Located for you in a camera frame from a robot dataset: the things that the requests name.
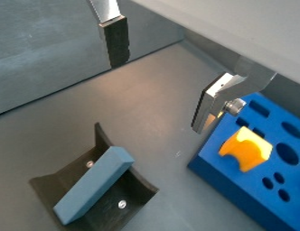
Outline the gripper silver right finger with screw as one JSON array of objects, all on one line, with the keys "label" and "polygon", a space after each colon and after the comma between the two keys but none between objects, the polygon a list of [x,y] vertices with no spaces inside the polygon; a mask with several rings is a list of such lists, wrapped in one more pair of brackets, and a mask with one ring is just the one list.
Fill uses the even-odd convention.
[{"label": "gripper silver right finger with screw", "polygon": [[245,105],[241,97],[261,91],[276,75],[276,71],[241,57],[234,70],[220,74],[202,91],[192,122],[193,130],[201,134],[225,112],[237,116]]}]

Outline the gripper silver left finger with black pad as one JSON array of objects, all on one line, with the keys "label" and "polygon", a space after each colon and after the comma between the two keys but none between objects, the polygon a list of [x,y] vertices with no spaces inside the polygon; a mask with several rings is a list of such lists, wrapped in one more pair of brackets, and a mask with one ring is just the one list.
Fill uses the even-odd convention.
[{"label": "gripper silver left finger with black pad", "polygon": [[110,67],[118,68],[130,59],[130,39],[127,17],[119,11],[118,0],[89,0],[98,23]]}]

